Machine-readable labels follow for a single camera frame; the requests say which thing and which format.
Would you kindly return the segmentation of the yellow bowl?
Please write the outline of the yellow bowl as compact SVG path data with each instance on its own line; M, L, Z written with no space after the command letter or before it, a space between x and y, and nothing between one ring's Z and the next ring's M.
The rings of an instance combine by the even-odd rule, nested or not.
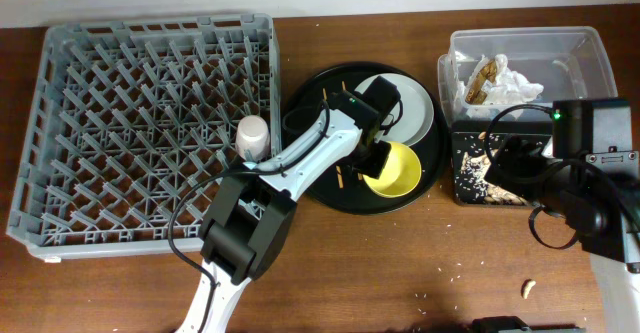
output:
M390 152L378 178L364 175L366 185L378 196L398 198L413 191L421 180L418 155L402 143L390 142Z

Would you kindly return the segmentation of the food scraps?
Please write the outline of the food scraps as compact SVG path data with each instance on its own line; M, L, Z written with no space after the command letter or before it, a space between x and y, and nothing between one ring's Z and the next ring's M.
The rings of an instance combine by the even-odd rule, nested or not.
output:
M467 150L460 150L462 160L456 181L461 192L457 193L457 197L464 204L525 206L527 201L524 198L485 180L491 166L483 148L485 139L485 132L464 138L471 146Z

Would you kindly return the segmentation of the white napkin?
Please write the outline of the white napkin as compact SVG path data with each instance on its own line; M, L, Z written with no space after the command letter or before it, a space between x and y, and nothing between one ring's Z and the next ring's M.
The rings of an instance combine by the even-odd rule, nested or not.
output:
M496 81L487 82L484 86L488 93L487 99L481 105L471 105L465 102L467 85L474 70L483 59L495 59L498 65ZM530 82L523 74L508 67L508 58L504 54L497 54L493 58L483 56L474 68L467 83L457 82L456 98L459 103L466 103L466 115L472 119L489 119L505 108L513 105L526 104L538 99L544 91L544 86Z

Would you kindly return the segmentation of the gold coffee stick wrapper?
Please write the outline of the gold coffee stick wrapper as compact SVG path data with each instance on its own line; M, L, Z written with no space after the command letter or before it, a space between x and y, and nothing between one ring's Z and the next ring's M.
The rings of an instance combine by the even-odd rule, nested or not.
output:
M488 97L484 88L487 82L496 81L498 65L495 59L483 59L470 77L467 85L465 102L471 105L481 105Z

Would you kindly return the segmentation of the pink cup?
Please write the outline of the pink cup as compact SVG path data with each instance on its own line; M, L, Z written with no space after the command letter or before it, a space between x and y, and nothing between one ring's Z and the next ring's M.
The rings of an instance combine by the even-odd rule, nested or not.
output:
M236 133L236 152L245 161L257 162L269 152L270 133L266 121L257 115L242 118Z

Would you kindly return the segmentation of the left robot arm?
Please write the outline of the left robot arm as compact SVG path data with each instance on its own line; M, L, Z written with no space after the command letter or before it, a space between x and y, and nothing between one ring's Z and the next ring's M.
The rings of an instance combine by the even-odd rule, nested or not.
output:
M282 250L298 199L329 167L345 161L365 177L381 175L391 145L376 136L399 103L398 88L382 77L362 93L330 93L317 120L281 153L204 181L220 187L197 233L203 260L189 264L201 278L180 331L226 329L246 286Z

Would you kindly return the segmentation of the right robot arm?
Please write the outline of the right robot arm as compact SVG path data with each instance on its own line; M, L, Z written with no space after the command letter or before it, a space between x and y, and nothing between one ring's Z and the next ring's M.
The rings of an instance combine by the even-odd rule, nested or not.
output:
M535 208L564 219L570 242L590 256L610 332L639 329L639 152L621 98L556 101L542 107L552 123L551 150L519 136L498 149L484 138L485 175Z

